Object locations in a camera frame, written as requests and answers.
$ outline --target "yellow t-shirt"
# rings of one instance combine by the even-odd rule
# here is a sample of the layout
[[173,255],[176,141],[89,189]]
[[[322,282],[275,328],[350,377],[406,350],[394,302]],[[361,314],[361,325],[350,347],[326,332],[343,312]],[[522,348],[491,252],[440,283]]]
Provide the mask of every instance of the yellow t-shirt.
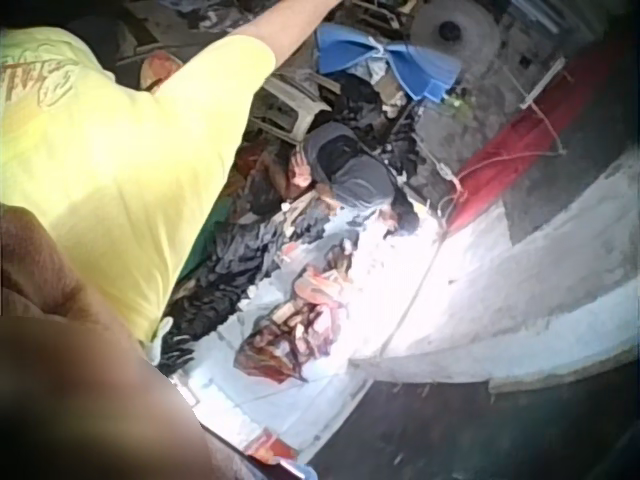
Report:
[[60,29],[4,32],[0,55],[2,201],[36,214],[81,277],[149,341],[273,52],[227,37],[153,96],[117,85]]

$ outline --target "green fabric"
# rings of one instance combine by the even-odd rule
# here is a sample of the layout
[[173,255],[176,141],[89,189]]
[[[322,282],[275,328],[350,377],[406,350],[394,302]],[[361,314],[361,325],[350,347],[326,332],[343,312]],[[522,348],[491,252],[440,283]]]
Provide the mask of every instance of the green fabric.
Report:
[[198,238],[196,238],[189,257],[180,272],[178,281],[184,280],[191,272],[198,268],[209,256],[209,249],[213,245],[216,230],[221,222],[225,222],[231,210],[231,198],[221,197],[211,209],[211,213],[204,222]]

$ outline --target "dark floor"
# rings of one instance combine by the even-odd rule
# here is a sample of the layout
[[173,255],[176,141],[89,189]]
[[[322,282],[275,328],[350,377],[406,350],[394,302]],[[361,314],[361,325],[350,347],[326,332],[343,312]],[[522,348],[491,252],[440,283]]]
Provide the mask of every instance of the dark floor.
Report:
[[376,383],[311,464],[322,480],[581,480],[637,417],[635,364],[493,399],[484,383]]
[[638,52],[629,46],[579,118],[560,134],[562,157],[541,158],[503,195],[514,244],[550,222],[638,142]]

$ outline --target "dark hair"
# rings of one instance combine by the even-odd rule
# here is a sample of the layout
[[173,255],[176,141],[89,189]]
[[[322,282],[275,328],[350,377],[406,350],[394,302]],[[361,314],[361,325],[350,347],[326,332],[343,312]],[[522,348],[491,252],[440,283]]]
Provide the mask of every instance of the dark hair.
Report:
[[420,226],[420,218],[404,190],[401,187],[396,187],[395,190],[391,210],[396,214],[398,227],[391,235],[398,237],[413,235]]

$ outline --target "debris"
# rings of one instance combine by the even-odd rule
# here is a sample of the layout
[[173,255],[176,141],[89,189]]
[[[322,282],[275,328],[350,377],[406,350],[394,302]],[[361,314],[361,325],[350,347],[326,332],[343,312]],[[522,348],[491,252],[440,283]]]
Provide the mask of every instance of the debris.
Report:
[[[313,243],[329,221],[321,200],[312,202],[293,222],[292,241]],[[278,268],[275,258],[287,243],[282,222],[225,224],[216,234],[212,253],[196,272],[197,286],[167,307],[174,318],[164,336],[158,369],[167,376],[190,362],[193,350],[177,338],[200,340],[236,313],[249,288]],[[179,351],[180,355],[170,356]]]

